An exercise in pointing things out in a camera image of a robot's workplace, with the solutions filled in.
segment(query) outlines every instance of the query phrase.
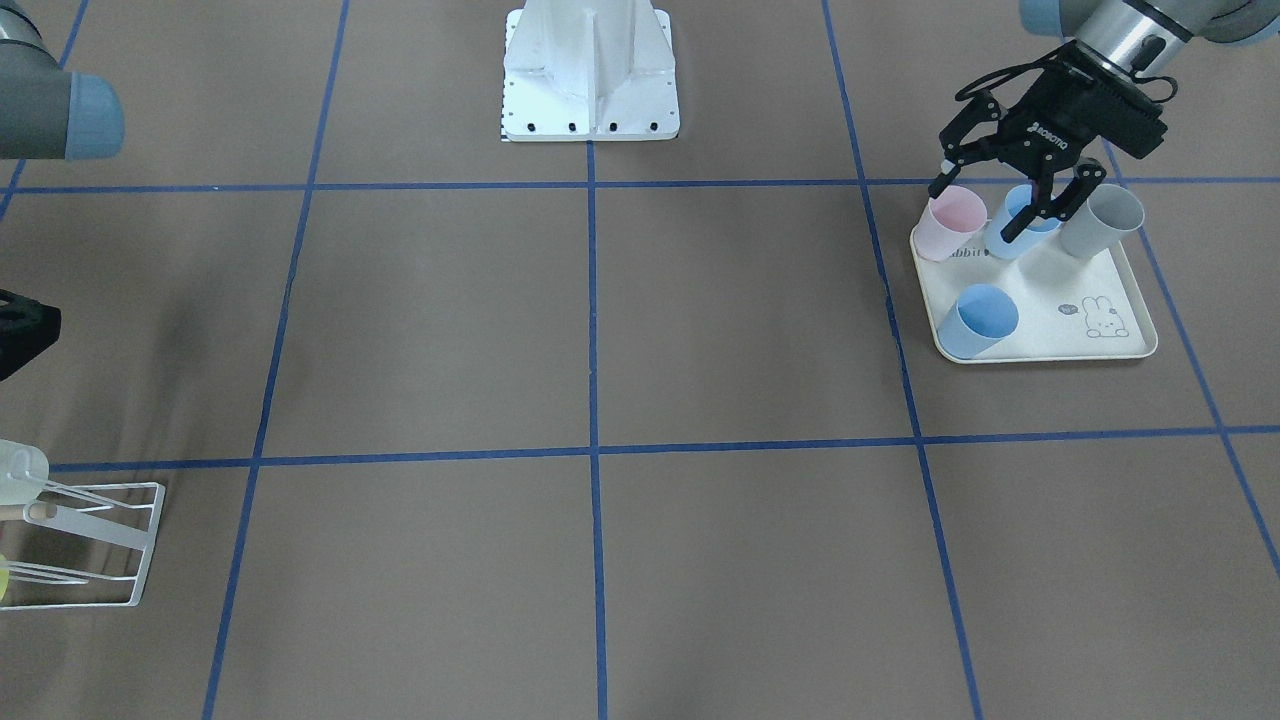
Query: black object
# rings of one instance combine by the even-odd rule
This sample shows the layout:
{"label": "black object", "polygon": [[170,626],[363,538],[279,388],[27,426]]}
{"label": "black object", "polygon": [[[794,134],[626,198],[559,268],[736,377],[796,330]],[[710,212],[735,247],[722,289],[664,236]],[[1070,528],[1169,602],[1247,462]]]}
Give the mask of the black object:
{"label": "black object", "polygon": [[58,341],[63,311],[0,290],[0,380]]}
{"label": "black object", "polygon": [[[991,91],[1029,70],[1043,72],[1023,99],[1005,110]],[[1169,81],[1176,94],[1172,78],[1160,79]],[[973,163],[1000,160],[1012,167],[1030,178],[1032,202],[1001,231],[1005,242],[1012,242],[1036,218],[1068,220],[1080,209],[1107,176],[1093,158],[1080,159],[1093,138],[1101,135],[1142,159],[1164,142],[1169,129],[1160,120],[1160,102],[1103,68],[1075,41],[1033,63],[983,76],[960,90],[956,100],[968,100],[968,105],[938,133],[942,154],[952,165],[929,184],[929,196],[941,195]],[[964,142],[984,122],[996,122],[996,132]],[[1075,177],[1053,197],[1053,176],[1069,168]]]}

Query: blue joint cap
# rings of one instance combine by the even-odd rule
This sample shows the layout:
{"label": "blue joint cap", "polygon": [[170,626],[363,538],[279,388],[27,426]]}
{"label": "blue joint cap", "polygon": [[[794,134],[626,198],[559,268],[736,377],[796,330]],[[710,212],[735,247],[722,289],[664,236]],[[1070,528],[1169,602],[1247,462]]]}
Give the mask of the blue joint cap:
{"label": "blue joint cap", "polygon": [[1236,40],[1235,42],[1226,42],[1225,45],[1253,45],[1256,42],[1262,42],[1263,40],[1271,40],[1272,37],[1280,35],[1280,17],[1271,20],[1271,24],[1260,29],[1258,32],[1245,37],[1244,40]]}
{"label": "blue joint cap", "polygon": [[72,73],[67,114],[67,159],[114,158],[124,146],[124,109],[111,83]]}
{"label": "blue joint cap", "polygon": [[1018,10],[1027,32],[1062,37],[1061,0],[1018,0]]}

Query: tray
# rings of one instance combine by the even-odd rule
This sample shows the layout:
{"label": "tray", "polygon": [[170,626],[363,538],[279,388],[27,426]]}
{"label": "tray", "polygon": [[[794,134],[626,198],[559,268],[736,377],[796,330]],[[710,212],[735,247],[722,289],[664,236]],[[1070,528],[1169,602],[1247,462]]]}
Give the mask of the tray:
{"label": "tray", "polygon": [[[1016,260],[987,252],[983,232],[943,263],[911,258],[920,279],[933,345],[952,363],[1050,363],[1064,360],[1133,360],[1156,351],[1156,325],[1142,299],[1133,266],[1120,243],[1088,260],[1066,251],[1052,237]],[[1018,304],[1018,329],[977,357],[954,357],[938,343],[938,323],[960,292],[974,283],[993,284]]]}

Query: translucent white cup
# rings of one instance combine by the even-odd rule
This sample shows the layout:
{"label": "translucent white cup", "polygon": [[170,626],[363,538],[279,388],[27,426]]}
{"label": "translucent white cup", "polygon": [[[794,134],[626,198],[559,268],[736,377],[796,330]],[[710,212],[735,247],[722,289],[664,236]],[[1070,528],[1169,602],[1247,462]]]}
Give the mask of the translucent white cup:
{"label": "translucent white cup", "polygon": [[938,325],[938,345],[952,357],[972,360],[1018,329],[1018,305],[993,284],[964,288]]}
{"label": "translucent white cup", "polygon": [[931,197],[916,223],[915,251],[925,260],[941,263],[964,247],[987,222],[987,204],[960,186],[951,186]]}
{"label": "translucent white cup", "polygon": [[1032,187],[1029,184],[1020,184],[1005,195],[1005,201],[1000,205],[1000,210],[996,211],[996,217],[992,218],[991,224],[987,225],[987,233],[983,236],[983,243],[992,255],[1001,260],[1012,260],[1057,234],[1062,223],[1057,218],[1041,218],[1018,233],[1012,242],[1005,242],[1000,232],[1012,222],[1014,215],[1030,204]]}
{"label": "translucent white cup", "polygon": [[1147,211],[1134,193],[1119,184],[1100,184],[1062,225],[1059,242],[1068,254],[1088,260],[1120,242],[1147,220]]}

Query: white mounting bracket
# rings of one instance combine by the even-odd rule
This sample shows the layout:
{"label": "white mounting bracket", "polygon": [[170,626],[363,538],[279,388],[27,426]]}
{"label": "white mounting bracket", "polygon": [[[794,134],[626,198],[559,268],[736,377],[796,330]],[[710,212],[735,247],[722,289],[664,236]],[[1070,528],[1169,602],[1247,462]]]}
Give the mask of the white mounting bracket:
{"label": "white mounting bracket", "polygon": [[650,0],[527,0],[507,15],[502,138],[671,140],[671,15]]}

